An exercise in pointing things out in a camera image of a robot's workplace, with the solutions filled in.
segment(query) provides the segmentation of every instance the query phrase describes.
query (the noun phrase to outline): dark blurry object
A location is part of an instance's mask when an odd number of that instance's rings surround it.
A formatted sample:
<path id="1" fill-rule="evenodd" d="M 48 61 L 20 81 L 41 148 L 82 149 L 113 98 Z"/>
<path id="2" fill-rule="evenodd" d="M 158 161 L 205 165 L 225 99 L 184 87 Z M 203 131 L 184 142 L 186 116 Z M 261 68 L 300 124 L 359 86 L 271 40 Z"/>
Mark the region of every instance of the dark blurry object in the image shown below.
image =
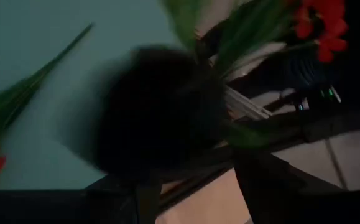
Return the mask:
<path id="1" fill-rule="evenodd" d="M 143 181 L 211 149 L 221 140 L 226 116 L 223 85 L 211 77 L 209 66 L 182 52 L 138 50 L 106 98 L 97 165 Z"/>

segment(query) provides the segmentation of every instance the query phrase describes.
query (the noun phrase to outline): teal wall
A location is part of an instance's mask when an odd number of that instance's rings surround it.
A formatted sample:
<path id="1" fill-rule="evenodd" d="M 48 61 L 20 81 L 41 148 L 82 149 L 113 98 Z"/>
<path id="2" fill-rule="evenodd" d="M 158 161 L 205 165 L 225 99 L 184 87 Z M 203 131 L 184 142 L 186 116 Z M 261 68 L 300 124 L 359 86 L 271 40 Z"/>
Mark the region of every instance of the teal wall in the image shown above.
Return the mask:
<path id="1" fill-rule="evenodd" d="M 0 0 L 0 90 L 46 64 L 90 22 L 94 29 L 2 141 L 0 189 L 79 189 L 102 178 L 72 152 L 91 147 L 101 111 L 95 71 L 138 45 L 177 43 L 155 0 Z"/>

